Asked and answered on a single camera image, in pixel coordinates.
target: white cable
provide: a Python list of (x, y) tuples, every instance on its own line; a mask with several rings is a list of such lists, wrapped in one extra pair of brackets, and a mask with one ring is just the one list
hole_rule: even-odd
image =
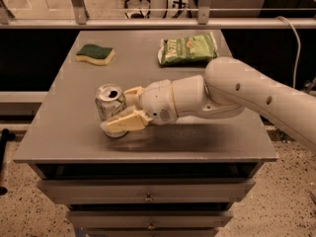
[(296, 60), (295, 60), (295, 65), (294, 65), (294, 70), (293, 70), (293, 88), (295, 89), (296, 87), (296, 72), (297, 72), (297, 65), (298, 65), (298, 60), (299, 60), (299, 55), (300, 55), (300, 48), (301, 48), (301, 43), (300, 43), (300, 39), (299, 39), (299, 35), (296, 31), (296, 28), (294, 27), (294, 25), (285, 17), (282, 16), (278, 16), (276, 17), (277, 19), (280, 19), (283, 22), (286, 22), (294, 31), (295, 36), (296, 36), (296, 40), (297, 40), (297, 53), (296, 53)]

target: drawer handle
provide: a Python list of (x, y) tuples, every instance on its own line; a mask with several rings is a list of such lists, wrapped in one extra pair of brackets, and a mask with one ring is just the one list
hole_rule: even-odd
[(155, 229), (156, 229), (156, 226), (154, 226), (154, 223), (151, 222), (151, 223), (147, 226), (147, 229), (148, 229), (148, 230), (155, 230)]
[(153, 201), (154, 201), (154, 198), (150, 196), (150, 193), (147, 193), (147, 197), (144, 199), (144, 202), (150, 203)]

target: cabinet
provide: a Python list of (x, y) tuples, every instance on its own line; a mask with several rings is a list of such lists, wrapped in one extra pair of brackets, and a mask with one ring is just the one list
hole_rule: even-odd
[[(78, 236), (215, 236), (233, 217), (231, 205), (255, 185), (260, 167), (277, 159), (260, 117), (247, 109), (233, 118), (180, 118), (120, 139), (99, 128), (99, 86), (129, 89), (202, 74), (200, 65), (161, 68), (157, 62), (161, 39), (200, 33), (79, 34), (14, 158), (38, 173), (48, 198), (69, 208), (65, 216)], [(221, 31), (213, 33), (218, 54), (230, 55)], [(75, 61), (88, 42), (115, 49), (107, 67)]]

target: silver can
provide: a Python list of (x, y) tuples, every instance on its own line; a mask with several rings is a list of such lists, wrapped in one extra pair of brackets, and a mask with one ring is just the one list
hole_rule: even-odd
[[(100, 120), (106, 121), (119, 114), (126, 108), (125, 94), (123, 90), (115, 84), (105, 84), (96, 93), (96, 105)], [(106, 132), (109, 137), (122, 137), (127, 131)]]

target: white robotic arm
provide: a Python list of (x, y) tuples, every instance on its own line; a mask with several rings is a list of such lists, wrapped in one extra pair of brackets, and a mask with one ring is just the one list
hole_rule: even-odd
[(230, 57), (208, 63), (204, 77), (159, 81), (125, 92), (127, 109), (101, 124), (104, 131), (143, 129), (180, 117), (229, 118), (249, 108), (316, 151), (316, 98)]

